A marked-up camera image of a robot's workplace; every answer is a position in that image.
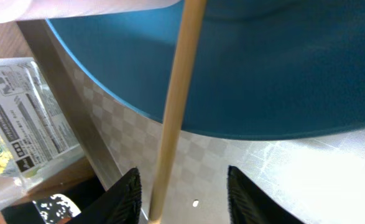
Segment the wooden chopstick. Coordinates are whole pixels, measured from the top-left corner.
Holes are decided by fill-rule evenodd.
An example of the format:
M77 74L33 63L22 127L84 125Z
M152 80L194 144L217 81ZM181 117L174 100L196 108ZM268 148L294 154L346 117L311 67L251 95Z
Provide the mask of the wooden chopstick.
M159 224L162 220L205 9L206 0L187 0L184 3L150 197L149 224Z

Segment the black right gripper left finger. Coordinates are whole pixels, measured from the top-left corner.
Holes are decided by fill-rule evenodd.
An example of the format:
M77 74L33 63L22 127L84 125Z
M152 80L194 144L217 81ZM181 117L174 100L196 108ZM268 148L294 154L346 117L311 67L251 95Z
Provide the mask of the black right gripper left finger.
M142 185L138 168L126 172L99 199L73 217L71 224L138 224Z

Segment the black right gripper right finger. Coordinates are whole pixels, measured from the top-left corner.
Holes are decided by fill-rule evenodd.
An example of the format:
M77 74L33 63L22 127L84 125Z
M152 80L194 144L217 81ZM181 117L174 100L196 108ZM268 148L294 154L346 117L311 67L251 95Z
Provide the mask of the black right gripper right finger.
M227 187L232 224L303 224L235 166L228 167Z

